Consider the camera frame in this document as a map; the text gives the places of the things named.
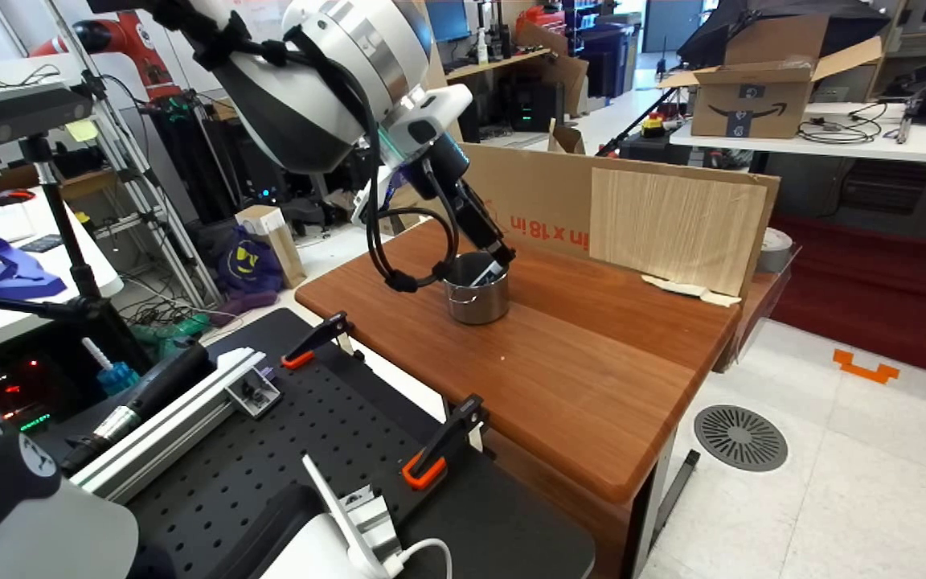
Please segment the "black photo umbrella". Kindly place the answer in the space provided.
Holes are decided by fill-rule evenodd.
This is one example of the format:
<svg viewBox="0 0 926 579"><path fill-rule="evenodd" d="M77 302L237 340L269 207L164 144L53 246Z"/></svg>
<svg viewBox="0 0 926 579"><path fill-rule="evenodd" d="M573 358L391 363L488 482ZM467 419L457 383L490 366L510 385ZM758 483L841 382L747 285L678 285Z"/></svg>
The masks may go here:
<svg viewBox="0 0 926 579"><path fill-rule="evenodd" d="M677 48L677 55L693 69L719 66L728 41L744 36L758 23L797 16L827 18L820 56L863 43L879 35L891 21L888 14L863 0L719 0L705 23Z"/></svg>

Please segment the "monitor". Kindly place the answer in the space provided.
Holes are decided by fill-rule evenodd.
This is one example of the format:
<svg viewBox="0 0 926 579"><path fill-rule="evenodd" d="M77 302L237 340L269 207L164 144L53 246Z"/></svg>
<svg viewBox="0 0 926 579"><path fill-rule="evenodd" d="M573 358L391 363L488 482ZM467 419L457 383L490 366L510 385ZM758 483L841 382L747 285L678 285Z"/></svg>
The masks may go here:
<svg viewBox="0 0 926 579"><path fill-rule="evenodd" d="M451 43L471 36L466 0L425 0L434 39Z"/></svg>

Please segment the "black and orange clamp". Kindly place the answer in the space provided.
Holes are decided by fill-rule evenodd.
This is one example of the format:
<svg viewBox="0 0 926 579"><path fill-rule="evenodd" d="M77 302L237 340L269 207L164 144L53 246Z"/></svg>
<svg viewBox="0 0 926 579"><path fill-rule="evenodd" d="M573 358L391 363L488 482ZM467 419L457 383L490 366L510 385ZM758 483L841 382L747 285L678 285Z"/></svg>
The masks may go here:
<svg viewBox="0 0 926 579"><path fill-rule="evenodd" d="M426 491L433 487L442 475L448 473L449 462L463 446L470 445L481 450L484 447L482 428L488 416L484 399L477 393L471 393L449 411L444 424L400 469L408 488Z"/></svg>
<svg viewBox="0 0 926 579"><path fill-rule="evenodd" d="M350 333L354 329L349 322L348 313L339 311L330 318L324 319L318 326L305 335L291 351L281 358L281 367L294 371L302 368L315 358L316 351L326 344L335 343L350 356L356 356L356 349L350 341Z"/></svg>

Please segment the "strip of beige tape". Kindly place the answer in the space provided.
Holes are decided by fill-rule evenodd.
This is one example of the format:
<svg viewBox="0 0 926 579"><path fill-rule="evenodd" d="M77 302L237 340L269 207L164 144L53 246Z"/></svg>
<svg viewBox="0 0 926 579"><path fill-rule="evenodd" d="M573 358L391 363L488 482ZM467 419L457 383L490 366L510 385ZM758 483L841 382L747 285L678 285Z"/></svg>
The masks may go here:
<svg viewBox="0 0 926 579"><path fill-rule="evenodd" d="M700 285L683 285L682 283L673 282L648 274L642 274L643 282L657 287L660 290L670 294L681 294L684 297L698 299L701 302L709 303L721 307L731 307L742 302L740 297L728 296L728 294L718 294L709 290L708 287Z"/></svg>

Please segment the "white round table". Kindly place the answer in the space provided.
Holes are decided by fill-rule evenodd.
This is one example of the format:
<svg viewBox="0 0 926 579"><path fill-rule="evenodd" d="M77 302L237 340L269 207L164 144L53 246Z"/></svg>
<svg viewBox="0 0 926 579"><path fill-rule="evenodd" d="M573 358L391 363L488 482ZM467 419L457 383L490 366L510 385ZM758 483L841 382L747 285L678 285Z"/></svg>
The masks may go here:
<svg viewBox="0 0 926 579"><path fill-rule="evenodd" d="M10 242L18 241L19 244L23 244L49 234L59 233L51 209L42 195L42 188L33 188L33 192L35 193L33 200L19 204L15 210L4 209L4 212L0 212L0 235L4 235ZM100 293L104 297L111 298L114 294L121 292L124 289L124 282L113 268L113 264L108 261L107 254L103 253L95 239L84 230L73 214L70 214L68 219L74 228L82 257L89 266L92 266L93 277ZM66 302L77 296L75 282L69 271L71 261L64 247L59 246L49 252L36 254L36 259L45 271L58 275L67 285L65 292L48 297L48 301ZM47 324L47 319L37 318L33 314L0 310L0 343Z"/></svg>

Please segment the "open cardboard box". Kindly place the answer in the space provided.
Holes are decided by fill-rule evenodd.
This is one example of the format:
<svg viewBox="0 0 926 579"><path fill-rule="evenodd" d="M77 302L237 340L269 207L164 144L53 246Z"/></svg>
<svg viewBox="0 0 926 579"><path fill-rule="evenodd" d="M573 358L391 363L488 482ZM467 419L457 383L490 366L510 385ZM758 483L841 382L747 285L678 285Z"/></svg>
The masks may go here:
<svg viewBox="0 0 926 579"><path fill-rule="evenodd" d="M823 47L827 14L766 18L727 41L719 66L682 71L659 88L693 88L691 134L698 137L790 138L797 134L813 85L882 55L878 32Z"/></svg>

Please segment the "aluminium extrusion rail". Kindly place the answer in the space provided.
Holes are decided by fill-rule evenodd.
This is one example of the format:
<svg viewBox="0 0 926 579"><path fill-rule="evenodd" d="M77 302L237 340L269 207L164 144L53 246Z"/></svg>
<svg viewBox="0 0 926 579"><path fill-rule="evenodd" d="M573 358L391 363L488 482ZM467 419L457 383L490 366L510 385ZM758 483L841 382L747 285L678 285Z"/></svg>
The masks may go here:
<svg viewBox="0 0 926 579"><path fill-rule="evenodd" d="M267 356L241 347L223 353L217 369L70 476L96 497L126 503L229 417L260 419L282 393L264 373Z"/></svg>

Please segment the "brown paper bag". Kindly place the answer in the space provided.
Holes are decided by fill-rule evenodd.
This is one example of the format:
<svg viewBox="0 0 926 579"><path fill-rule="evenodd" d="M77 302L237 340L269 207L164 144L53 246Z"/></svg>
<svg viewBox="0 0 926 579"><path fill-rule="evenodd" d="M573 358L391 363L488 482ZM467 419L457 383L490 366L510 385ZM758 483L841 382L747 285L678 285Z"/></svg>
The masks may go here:
<svg viewBox="0 0 926 579"><path fill-rule="evenodd" d="M254 205L236 213L236 223L245 228L247 234L271 246L280 264L282 278L287 290L293 290L306 279L293 231L288 226L279 207Z"/></svg>

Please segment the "cardboard sheet barrier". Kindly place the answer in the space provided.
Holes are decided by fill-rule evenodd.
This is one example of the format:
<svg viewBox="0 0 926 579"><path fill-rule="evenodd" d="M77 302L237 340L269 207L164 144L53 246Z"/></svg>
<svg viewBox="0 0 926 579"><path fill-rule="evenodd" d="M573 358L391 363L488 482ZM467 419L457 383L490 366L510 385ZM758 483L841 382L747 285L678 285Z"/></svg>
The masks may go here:
<svg viewBox="0 0 926 579"><path fill-rule="evenodd" d="M750 175L596 155L548 153L481 144L463 144L460 147L470 160L465 180L503 231L507 252L514 252L519 242L526 241L578 259L594 260L589 256L588 246L592 172L596 168L724 181L740 181L742 175ZM421 195L421 160L409 162L402 168L402 173L409 186ZM776 177L751 176L760 176L766 183L774 184L778 193L780 180ZM441 202L431 202L435 210L445 214L451 223Z"/></svg>

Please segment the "light wood pattern panel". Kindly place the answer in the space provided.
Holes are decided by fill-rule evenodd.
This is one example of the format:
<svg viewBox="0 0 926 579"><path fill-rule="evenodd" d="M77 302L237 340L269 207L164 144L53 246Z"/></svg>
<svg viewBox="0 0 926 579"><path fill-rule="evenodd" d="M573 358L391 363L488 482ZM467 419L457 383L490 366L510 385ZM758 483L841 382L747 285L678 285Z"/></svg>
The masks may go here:
<svg viewBox="0 0 926 579"><path fill-rule="evenodd" d="M742 298L762 249L774 184L596 168L589 256L676 285Z"/></svg>

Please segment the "small cardboard box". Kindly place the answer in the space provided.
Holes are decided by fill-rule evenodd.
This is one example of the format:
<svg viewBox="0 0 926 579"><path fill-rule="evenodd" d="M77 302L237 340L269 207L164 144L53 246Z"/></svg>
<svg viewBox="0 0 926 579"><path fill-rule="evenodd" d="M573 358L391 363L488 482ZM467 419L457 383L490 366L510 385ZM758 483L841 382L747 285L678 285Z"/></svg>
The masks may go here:
<svg viewBox="0 0 926 579"><path fill-rule="evenodd" d="M548 153L565 153L585 155L584 136L579 129L567 127L565 122L550 120L550 131L547 133Z"/></svg>

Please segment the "blue bin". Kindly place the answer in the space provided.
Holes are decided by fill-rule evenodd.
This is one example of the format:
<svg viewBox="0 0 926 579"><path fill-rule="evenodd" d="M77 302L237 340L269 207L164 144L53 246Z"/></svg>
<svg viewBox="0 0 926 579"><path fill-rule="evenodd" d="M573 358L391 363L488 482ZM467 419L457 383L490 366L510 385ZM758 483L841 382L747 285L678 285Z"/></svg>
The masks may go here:
<svg viewBox="0 0 926 579"><path fill-rule="evenodd" d="M588 63L588 95L617 98L625 92L625 77L633 27L596 23L581 34L580 58Z"/></svg>

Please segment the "grey tape roll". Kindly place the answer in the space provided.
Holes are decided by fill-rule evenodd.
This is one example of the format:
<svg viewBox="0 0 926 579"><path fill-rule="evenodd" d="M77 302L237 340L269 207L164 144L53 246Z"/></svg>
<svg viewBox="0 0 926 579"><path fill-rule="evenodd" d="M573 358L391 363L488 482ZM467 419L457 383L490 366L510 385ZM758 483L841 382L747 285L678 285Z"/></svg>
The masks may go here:
<svg viewBox="0 0 926 579"><path fill-rule="evenodd" d="M782 273L793 256L793 238L790 235L767 228L762 238L756 273Z"/></svg>

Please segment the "round floor drain grate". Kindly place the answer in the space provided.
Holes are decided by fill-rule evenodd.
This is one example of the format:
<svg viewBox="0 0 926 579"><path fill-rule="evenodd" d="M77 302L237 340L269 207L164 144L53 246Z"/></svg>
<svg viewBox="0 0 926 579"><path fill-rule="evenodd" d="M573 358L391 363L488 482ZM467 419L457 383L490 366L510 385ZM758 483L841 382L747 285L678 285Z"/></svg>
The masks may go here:
<svg viewBox="0 0 926 579"><path fill-rule="evenodd" d="M695 415L692 429L713 458L746 472L768 472L785 464L788 443L768 418L735 404L713 404Z"/></svg>

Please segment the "small steel pot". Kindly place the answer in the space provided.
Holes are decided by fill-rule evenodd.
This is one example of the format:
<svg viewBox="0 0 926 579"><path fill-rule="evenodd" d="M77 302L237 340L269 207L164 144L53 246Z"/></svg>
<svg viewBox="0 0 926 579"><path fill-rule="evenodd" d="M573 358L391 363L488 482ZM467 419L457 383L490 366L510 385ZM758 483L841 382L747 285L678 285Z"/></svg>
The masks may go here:
<svg viewBox="0 0 926 579"><path fill-rule="evenodd" d="M492 283L470 287L471 281L493 260L485 252L458 254L442 280L449 315L463 325L489 325L510 311L510 268Z"/></svg>

